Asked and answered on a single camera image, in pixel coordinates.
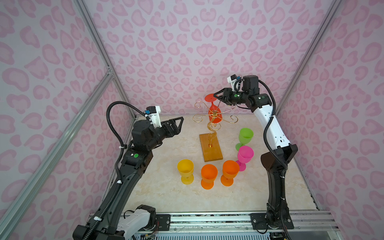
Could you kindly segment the orange front wine glass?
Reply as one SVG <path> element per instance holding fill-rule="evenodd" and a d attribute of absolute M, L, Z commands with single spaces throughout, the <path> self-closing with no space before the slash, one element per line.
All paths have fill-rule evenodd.
<path fill-rule="evenodd" d="M 225 161 L 222 168 L 221 183 L 230 187 L 234 183 L 234 178 L 240 171 L 240 167 L 235 161 Z"/>

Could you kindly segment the orange back wine glass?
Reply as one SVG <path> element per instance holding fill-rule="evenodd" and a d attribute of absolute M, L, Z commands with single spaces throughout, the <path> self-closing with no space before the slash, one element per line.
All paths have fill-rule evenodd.
<path fill-rule="evenodd" d="M 204 165 L 201 169 L 201 186 L 205 190 L 210 190 L 214 186 L 214 182 L 218 175 L 218 169 L 211 164 Z"/>

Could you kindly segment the yellow wine glass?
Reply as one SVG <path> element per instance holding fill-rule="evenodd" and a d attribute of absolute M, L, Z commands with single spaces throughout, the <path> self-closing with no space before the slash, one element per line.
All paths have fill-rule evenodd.
<path fill-rule="evenodd" d="M 191 160 L 181 160 L 177 165 L 177 169 L 183 184 L 190 185 L 194 181 L 194 163 Z"/>

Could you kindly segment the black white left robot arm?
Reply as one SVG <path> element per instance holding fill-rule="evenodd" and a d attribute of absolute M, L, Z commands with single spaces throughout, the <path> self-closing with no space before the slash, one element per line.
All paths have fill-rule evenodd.
<path fill-rule="evenodd" d="M 156 229 L 156 209 L 146 205 L 138 206 L 124 220 L 121 230 L 118 225 L 133 189 L 153 158 L 153 149 L 161 145 L 164 139 L 180 134 L 183 121 L 183 117 L 170 119 L 163 121 L 160 127 L 154 127 L 148 120 L 134 123 L 133 139 L 118 162 L 117 179 L 87 224 L 75 228 L 73 239 L 129 240 L 141 229 Z"/>

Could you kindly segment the pink wine glass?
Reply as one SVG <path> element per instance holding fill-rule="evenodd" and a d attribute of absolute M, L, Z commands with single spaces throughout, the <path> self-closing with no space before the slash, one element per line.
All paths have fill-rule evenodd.
<path fill-rule="evenodd" d="M 247 163 L 249 163 L 254 157 L 254 151 L 249 146 L 242 146 L 239 148 L 236 163 L 239 166 L 239 171 L 243 172 L 246 170 Z"/>

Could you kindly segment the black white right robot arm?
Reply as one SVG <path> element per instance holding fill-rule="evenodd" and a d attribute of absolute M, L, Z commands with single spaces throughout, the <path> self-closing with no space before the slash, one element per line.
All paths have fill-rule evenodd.
<path fill-rule="evenodd" d="M 298 147 L 285 136 L 276 118 L 275 98 L 258 76 L 232 75 L 227 81 L 231 86 L 214 93 L 214 97 L 228 106 L 246 105 L 263 127 L 263 140 L 268 149 L 261 155 L 269 185 L 266 224 L 270 229 L 287 233 L 292 220 L 286 200 L 286 173 Z"/>

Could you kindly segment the green wine glass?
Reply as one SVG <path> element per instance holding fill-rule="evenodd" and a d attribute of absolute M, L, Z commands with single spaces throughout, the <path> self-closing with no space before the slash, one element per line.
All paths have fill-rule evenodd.
<path fill-rule="evenodd" d="M 247 145 L 253 138 L 254 132 L 249 128 L 242 128 L 239 132 L 239 143 L 235 148 L 238 151 L 241 147 Z"/>

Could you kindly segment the red wine glass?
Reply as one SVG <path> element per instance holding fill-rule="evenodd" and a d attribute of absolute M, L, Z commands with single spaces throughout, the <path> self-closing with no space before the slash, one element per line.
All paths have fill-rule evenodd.
<path fill-rule="evenodd" d="M 222 121 L 222 112 L 220 108 L 215 105 L 216 100 L 217 98 L 214 97 L 214 94 L 208 94 L 207 96 L 205 96 L 205 101 L 211 104 L 211 106 L 209 107 L 208 115 L 210 122 L 213 124 L 218 124 Z"/>

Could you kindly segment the orange wine glass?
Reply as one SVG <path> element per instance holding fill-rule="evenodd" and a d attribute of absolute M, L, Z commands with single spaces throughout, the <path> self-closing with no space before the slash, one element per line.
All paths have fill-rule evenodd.
<path fill-rule="evenodd" d="M 225 161 L 222 168 L 221 183 L 230 187 L 234 183 L 234 178 L 240 171 L 240 167 L 235 161 Z"/>
<path fill-rule="evenodd" d="M 205 190 L 210 190 L 214 186 L 214 182 L 218 175 L 218 169 L 211 164 L 204 165 L 201 169 L 201 186 Z"/>

